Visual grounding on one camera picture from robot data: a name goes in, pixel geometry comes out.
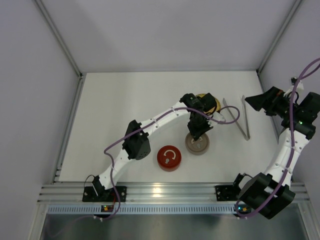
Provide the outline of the beige round lid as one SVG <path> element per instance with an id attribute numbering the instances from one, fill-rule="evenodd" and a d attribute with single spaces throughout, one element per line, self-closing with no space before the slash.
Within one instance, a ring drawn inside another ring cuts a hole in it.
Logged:
<path id="1" fill-rule="evenodd" d="M 206 133 L 203 134 L 201 137 L 199 137 L 198 140 L 193 140 L 190 133 L 188 133 L 185 137 L 184 143 L 187 150 L 189 149 L 191 151 L 197 151 L 197 152 L 203 151 L 203 150 L 208 151 L 210 147 L 210 139 Z"/>

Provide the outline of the red round lid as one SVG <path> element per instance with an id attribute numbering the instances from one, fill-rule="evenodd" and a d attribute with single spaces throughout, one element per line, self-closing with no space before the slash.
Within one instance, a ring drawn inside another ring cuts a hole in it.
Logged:
<path id="1" fill-rule="evenodd" d="M 163 166 L 176 166 L 180 165 L 182 161 L 182 155 L 180 150 L 173 145 L 163 146 L 157 152 L 157 163 Z"/>

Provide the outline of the steel tongs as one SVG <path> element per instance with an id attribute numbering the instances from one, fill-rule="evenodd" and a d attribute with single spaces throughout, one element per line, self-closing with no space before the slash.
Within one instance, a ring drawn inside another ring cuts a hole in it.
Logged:
<path id="1" fill-rule="evenodd" d="M 244 118 L 244 122 L 245 122 L 245 128 L 243 128 L 238 120 L 236 120 L 235 115 L 231 112 L 230 110 L 230 106 L 228 105 L 227 101 L 225 98 L 222 99 L 222 104 L 223 107 L 225 109 L 227 109 L 229 115 L 231 116 L 232 120 L 234 121 L 234 123 L 236 124 L 237 128 L 239 129 L 239 131 L 241 132 L 242 136 L 244 137 L 244 139 L 246 141 L 249 141 L 251 139 L 251 135 L 250 135 L 250 128 L 249 128 L 249 121 L 248 121 L 248 113 L 247 113 L 247 106 L 246 106 L 246 101 L 245 101 L 245 96 L 242 95 L 241 97 L 241 104 L 242 104 L 242 110 L 243 110 L 243 118 Z"/>

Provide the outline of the red-banded steel container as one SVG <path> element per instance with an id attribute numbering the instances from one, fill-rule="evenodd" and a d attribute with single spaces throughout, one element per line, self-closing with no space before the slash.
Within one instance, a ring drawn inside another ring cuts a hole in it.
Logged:
<path id="1" fill-rule="evenodd" d="M 180 165 L 178 164 L 178 165 L 174 165 L 174 166 L 164 166 L 164 165 L 160 164 L 159 167 L 165 172 L 173 172 L 173 171 L 177 170 L 180 167 Z"/>

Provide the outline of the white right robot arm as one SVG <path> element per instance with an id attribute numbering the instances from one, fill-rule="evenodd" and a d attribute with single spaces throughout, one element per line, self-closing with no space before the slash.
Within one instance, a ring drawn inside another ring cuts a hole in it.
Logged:
<path id="1" fill-rule="evenodd" d="M 295 198 L 290 190 L 291 177 L 297 160 L 316 133 L 313 121 L 320 111 L 320 96 L 309 92 L 301 103 L 295 103 L 293 94 L 271 87 L 268 91 L 244 99 L 254 110 L 264 110 L 267 116 L 279 116 L 283 131 L 276 151 L 264 172 L 251 177 L 247 182 L 245 173 L 238 174 L 233 182 L 237 202 L 244 202 L 252 211 L 246 213 L 235 206 L 240 218 L 261 214 L 272 219 Z"/>

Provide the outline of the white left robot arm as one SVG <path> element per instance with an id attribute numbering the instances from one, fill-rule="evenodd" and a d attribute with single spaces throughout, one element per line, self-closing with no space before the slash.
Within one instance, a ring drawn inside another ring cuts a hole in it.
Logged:
<path id="1" fill-rule="evenodd" d="M 122 143 L 118 156 L 110 156 L 111 165 L 107 170 L 93 178 L 93 195 L 101 197 L 114 188 L 118 178 L 131 162 L 141 160 L 151 152 L 151 136 L 179 118 L 189 116 L 187 128 L 193 140 L 197 141 L 213 128 L 210 116 L 217 111 L 217 107 L 217 101 L 210 93 L 203 96 L 187 93 L 175 105 L 155 117 L 142 122 L 132 120 L 124 137 L 104 149 L 104 154 L 107 155 L 109 149 Z"/>

